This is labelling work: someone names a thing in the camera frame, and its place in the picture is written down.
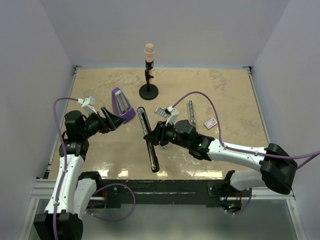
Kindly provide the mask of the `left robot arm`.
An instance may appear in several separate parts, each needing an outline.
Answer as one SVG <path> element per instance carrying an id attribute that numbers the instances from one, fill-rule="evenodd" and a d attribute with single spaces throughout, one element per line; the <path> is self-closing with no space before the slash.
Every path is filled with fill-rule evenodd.
<path id="1" fill-rule="evenodd" d="M 104 184 L 98 172 L 81 172 L 89 149 L 89 138 L 118 129 L 125 119 L 101 108 L 103 116 L 84 117 L 79 110 L 65 114 L 67 136 L 59 147 L 59 171 L 49 203 L 34 217 L 34 227 L 41 240 L 80 240 L 83 215 L 91 196 L 99 196 Z"/>

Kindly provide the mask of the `grey black stapler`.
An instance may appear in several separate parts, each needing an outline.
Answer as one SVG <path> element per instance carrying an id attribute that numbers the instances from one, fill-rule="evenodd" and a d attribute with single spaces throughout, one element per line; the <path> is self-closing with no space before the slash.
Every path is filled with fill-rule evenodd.
<path id="1" fill-rule="evenodd" d="M 196 120 L 195 120 L 193 102 L 191 100 L 189 100 L 186 106 L 187 106 L 187 113 L 188 113 L 189 123 L 192 126 L 196 127 Z"/>

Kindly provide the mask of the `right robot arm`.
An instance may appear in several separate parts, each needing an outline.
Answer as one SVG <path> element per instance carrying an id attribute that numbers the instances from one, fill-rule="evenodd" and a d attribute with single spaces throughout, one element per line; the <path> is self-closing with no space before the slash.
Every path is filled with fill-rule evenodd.
<path id="1" fill-rule="evenodd" d="M 155 129 L 143 138 L 154 146 L 171 143 L 183 147 L 198 160 L 225 161 L 247 167 L 248 171 L 230 171 L 225 177 L 222 189 L 230 197 L 239 191 L 259 187 L 288 195 L 298 168 L 297 163 L 277 144 L 247 147 L 220 143 L 218 139 L 198 133 L 187 120 L 176 124 L 159 121 Z"/>

